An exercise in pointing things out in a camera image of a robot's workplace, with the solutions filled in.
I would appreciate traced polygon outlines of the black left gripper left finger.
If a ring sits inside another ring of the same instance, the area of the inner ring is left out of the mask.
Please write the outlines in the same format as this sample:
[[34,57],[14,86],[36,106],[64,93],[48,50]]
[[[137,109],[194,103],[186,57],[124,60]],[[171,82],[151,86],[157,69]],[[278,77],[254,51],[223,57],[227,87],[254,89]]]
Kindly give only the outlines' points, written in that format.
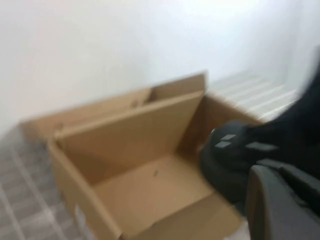
[[320,218],[288,183],[266,166],[248,178],[245,212],[253,240],[318,240]]

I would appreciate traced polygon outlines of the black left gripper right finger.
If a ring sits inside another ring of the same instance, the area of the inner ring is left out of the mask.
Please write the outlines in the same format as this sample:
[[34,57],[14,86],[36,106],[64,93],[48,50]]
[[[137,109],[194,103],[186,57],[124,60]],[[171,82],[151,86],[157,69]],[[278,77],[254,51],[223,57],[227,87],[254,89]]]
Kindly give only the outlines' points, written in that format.
[[297,196],[310,209],[320,209],[320,180],[295,166],[271,159],[258,160],[257,164],[276,170]]

